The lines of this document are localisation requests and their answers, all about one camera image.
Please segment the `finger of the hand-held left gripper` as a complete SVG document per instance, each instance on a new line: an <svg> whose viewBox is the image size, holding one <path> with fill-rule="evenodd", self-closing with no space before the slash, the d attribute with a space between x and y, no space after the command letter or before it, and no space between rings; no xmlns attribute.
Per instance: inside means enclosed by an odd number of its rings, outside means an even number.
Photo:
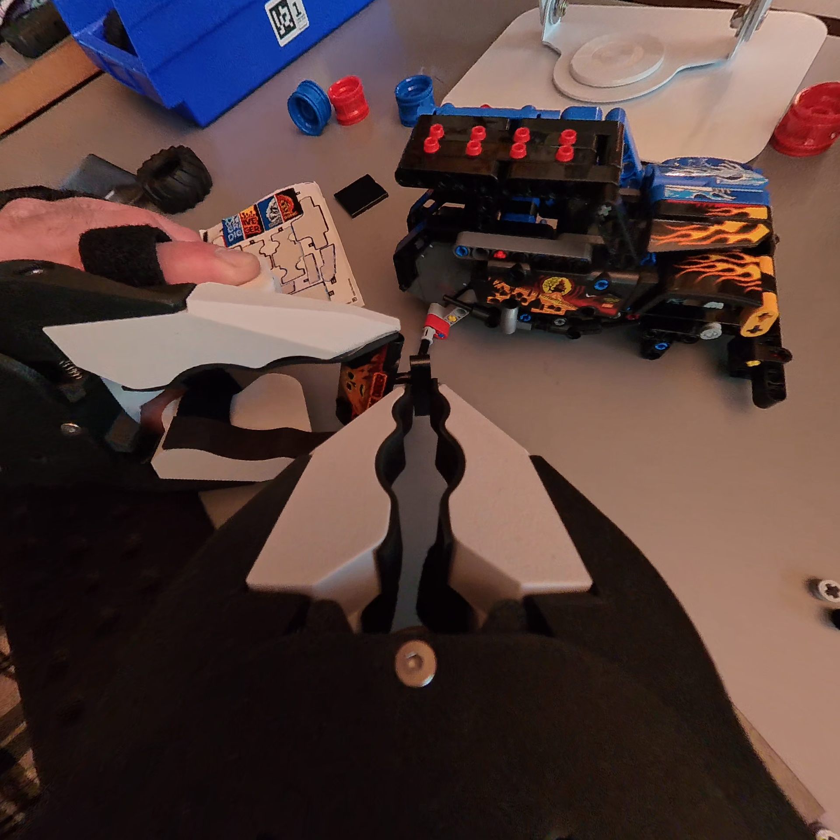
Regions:
<svg viewBox="0 0 840 840"><path fill-rule="evenodd" d="M300 360L335 362L381 345L399 319L349 304L199 285L173 314L45 327L76 366L151 391L207 366L258 371Z"/></svg>
<svg viewBox="0 0 840 840"><path fill-rule="evenodd" d="M276 373L240 386L226 372L202 372L164 420L151 465L166 480L271 480L332 435L312 432L300 383Z"/></svg>

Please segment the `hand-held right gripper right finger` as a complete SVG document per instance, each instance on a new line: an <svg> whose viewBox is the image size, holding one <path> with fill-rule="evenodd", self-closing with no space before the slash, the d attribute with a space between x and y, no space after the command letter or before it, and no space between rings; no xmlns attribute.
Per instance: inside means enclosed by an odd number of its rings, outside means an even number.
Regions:
<svg viewBox="0 0 840 840"><path fill-rule="evenodd" d="M430 396L446 482L417 594L433 631L468 631L502 601L587 592L592 578L525 448L446 385Z"/></svg>

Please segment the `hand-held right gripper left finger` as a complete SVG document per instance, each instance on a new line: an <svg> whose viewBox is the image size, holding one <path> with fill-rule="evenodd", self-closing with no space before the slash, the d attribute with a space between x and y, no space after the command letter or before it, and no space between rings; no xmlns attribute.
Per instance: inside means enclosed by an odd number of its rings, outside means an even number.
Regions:
<svg viewBox="0 0 840 840"><path fill-rule="evenodd" d="M354 630L390 631L402 570L393 484L411 390L397 386L318 446L248 574L252 590L338 603Z"/></svg>

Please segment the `flame-printed brick panel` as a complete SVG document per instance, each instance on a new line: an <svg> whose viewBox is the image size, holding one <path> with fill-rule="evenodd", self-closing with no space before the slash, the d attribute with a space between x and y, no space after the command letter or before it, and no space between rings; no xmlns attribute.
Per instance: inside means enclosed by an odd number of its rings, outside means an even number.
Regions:
<svg viewBox="0 0 840 840"><path fill-rule="evenodd" d="M345 425L391 392L403 351L403 337L341 363L337 418Z"/></svg>

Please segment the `red-tipped grey axle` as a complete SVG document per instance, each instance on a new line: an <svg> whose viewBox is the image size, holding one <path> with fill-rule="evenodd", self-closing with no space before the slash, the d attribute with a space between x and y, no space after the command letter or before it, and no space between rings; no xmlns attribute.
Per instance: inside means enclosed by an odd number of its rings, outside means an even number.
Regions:
<svg viewBox="0 0 840 840"><path fill-rule="evenodd" d="M446 340L451 328L469 315L469 310L458 304L442 306L433 302L429 305L421 341L416 357L428 357L435 340Z"/></svg>

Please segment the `blue black brick truck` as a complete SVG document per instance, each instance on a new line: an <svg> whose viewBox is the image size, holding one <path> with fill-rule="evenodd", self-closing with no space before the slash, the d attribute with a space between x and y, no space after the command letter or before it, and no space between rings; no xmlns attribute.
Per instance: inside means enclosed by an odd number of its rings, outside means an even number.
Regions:
<svg viewBox="0 0 840 840"><path fill-rule="evenodd" d="M423 191L400 288L505 333L634 325L643 358L728 338L752 401L786 399L769 180L709 156L641 162L624 110L436 107L395 171Z"/></svg>

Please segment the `grey desk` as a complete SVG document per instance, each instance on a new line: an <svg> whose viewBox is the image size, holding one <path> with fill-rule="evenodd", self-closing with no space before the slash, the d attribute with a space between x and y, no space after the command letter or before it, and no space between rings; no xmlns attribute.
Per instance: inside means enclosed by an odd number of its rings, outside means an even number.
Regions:
<svg viewBox="0 0 840 840"><path fill-rule="evenodd" d="M402 321L425 308L401 293L392 252L415 193L394 182L407 130L394 87L417 72L447 95L535 2L375 2L206 129L107 76L2 139L2 188L56 186L94 153L125 169L174 144L213 176L182 217L215 224L272 188L320 184L365 303ZM287 100L315 81L362 80L370 114L319 136ZM501 337L470 322L434 348L440 381L546 458L647 555L682 601L731 698L825 807L838 830L838 630L804 583L838 579L838 144L756 161L770 178L787 400L755 408L722 373L716 344L638 357L628 332L574 341ZM388 198L352 218L333 195L365 174Z"/></svg>

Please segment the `person's left hand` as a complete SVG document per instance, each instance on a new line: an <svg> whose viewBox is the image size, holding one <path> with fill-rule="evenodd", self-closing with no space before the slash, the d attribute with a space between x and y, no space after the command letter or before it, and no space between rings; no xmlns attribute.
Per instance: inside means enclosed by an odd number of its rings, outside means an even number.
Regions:
<svg viewBox="0 0 840 840"><path fill-rule="evenodd" d="M168 241L154 245L153 262L171 285L213 283L242 286L259 276L252 254L215 246L168 217L137 206L94 197L55 201L18 197L1 212L2 260L35 259L82 269L79 240L94 228L149 225Z"/></svg>

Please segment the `white sticker sheet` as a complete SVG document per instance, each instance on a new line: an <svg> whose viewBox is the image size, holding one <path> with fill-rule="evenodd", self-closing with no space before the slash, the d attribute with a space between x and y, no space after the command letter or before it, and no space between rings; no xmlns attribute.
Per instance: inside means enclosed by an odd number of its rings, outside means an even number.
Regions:
<svg viewBox="0 0 840 840"><path fill-rule="evenodd" d="M362 307L354 278L320 187L303 182L275 191L201 231L206 242L259 259L245 288Z"/></svg>

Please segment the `black rubber tire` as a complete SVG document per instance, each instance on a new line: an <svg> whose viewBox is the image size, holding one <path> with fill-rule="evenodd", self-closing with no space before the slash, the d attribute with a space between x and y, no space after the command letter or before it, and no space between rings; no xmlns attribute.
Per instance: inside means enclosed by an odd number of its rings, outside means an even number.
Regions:
<svg viewBox="0 0 840 840"><path fill-rule="evenodd" d="M195 152L177 145L142 163L136 179L149 201L165 214L181 214L201 203L213 188L208 169Z"/></svg>

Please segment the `black square plate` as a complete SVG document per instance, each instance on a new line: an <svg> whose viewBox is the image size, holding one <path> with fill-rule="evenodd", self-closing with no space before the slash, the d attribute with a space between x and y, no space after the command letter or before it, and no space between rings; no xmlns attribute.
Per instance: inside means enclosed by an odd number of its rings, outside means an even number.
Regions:
<svg viewBox="0 0 840 840"><path fill-rule="evenodd" d="M333 195L335 201L352 218L369 211L388 196L386 189L369 174L356 179Z"/></svg>

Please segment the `blue wheel hub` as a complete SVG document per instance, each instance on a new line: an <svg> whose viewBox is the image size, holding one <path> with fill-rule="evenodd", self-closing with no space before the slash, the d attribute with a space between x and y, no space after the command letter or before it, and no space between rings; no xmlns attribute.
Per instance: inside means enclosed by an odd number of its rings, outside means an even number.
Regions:
<svg viewBox="0 0 840 840"><path fill-rule="evenodd" d="M395 101L400 123L413 128L423 114L436 108L434 81L427 75L407 77L395 86Z"/></svg>
<svg viewBox="0 0 840 840"><path fill-rule="evenodd" d="M290 119L300 132L317 137L332 116L328 94L313 80L302 80L287 100Z"/></svg>

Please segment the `small red wheel hub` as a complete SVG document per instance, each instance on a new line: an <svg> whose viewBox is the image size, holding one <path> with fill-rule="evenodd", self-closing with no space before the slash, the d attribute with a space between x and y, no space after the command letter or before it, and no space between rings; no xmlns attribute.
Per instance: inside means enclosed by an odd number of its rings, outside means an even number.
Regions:
<svg viewBox="0 0 840 840"><path fill-rule="evenodd" d="M360 123L370 114L362 80L347 76L335 81L328 89L328 97L339 125L348 127Z"/></svg>

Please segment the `blue storage bin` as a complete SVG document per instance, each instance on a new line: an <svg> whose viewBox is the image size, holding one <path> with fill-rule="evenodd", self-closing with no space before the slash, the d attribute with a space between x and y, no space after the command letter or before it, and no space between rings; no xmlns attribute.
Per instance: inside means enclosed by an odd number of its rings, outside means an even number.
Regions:
<svg viewBox="0 0 840 840"><path fill-rule="evenodd" d="M368 1L55 1L91 61L204 127Z"/></svg>

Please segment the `person's plaid shirt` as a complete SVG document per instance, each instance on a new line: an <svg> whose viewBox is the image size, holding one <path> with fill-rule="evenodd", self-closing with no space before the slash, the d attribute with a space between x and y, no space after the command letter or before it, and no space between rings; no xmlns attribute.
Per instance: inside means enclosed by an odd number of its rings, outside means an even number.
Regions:
<svg viewBox="0 0 840 840"><path fill-rule="evenodd" d="M39 792L11 647L1 625L2 803L23 809Z"/></svg>

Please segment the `scattered small brick pieces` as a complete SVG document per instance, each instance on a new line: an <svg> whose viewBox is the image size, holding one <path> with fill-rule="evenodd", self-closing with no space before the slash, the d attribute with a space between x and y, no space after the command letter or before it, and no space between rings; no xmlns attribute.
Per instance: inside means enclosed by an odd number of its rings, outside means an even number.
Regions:
<svg viewBox="0 0 840 840"><path fill-rule="evenodd" d="M817 576L806 579L808 594L818 602L816 615L826 627L839 630L839 582Z"/></svg>

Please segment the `white book stand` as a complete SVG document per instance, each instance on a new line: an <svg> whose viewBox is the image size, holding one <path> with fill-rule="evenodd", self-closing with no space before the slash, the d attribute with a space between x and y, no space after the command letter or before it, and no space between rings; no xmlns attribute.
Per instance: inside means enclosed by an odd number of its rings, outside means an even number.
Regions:
<svg viewBox="0 0 840 840"><path fill-rule="evenodd" d="M617 89L584 89L577 101L559 88L560 72L574 52L600 35L651 35L668 56L677 48L699 47L704 56L725 57L736 37L732 10L623 5L569 6L543 42L539 11L516 18L488 48L444 102L456 107L489 105L496 109L561 111L598 104L604 112L622 108L629 118L637 150L645 161L683 155L709 155L749 162L770 136L800 90L827 40L826 25L816 16L774 9L737 55L716 67L680 70L662 88L640 98L618 101Z"/></svg>

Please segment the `large red wheel hub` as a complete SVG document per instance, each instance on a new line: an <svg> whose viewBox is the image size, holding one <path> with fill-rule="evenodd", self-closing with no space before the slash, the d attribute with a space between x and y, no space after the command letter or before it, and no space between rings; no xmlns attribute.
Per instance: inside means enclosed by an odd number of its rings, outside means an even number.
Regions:
<svg viewBox="0 0 840 840"><path fill-rule="evenodd" d="M788 156L822 154L839 136L838 81L800 91L770 138L770 146Z"/></svg>

